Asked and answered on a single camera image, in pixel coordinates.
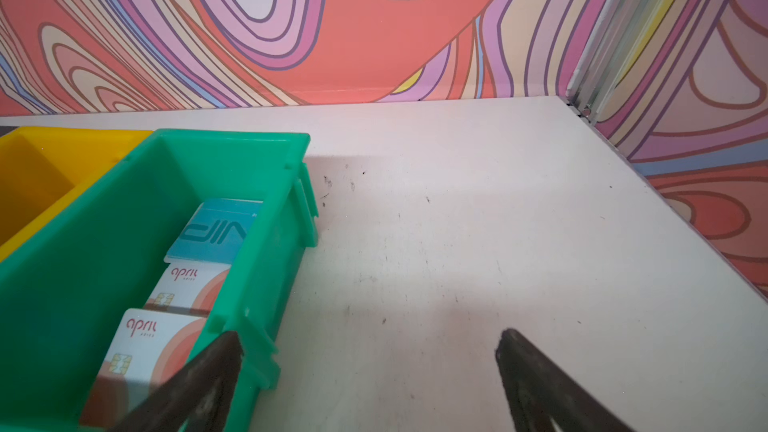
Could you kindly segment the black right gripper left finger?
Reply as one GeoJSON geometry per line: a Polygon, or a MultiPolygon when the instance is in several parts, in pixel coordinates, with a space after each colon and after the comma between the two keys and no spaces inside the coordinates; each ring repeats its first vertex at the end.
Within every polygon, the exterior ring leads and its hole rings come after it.
{"type": "Polygon", "coordinates": [[[124,418],[126,431],[222,431],[242,366],[233,331],[221,334],[124,418]]]}

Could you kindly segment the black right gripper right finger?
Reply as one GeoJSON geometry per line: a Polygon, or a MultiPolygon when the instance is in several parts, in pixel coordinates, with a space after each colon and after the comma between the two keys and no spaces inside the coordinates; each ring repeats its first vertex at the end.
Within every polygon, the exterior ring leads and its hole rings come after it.
{"type": "Polygon", "coordinates": [[[508,328],[495,351],[517,431],[628,431],[522,333],[508,328]]]}

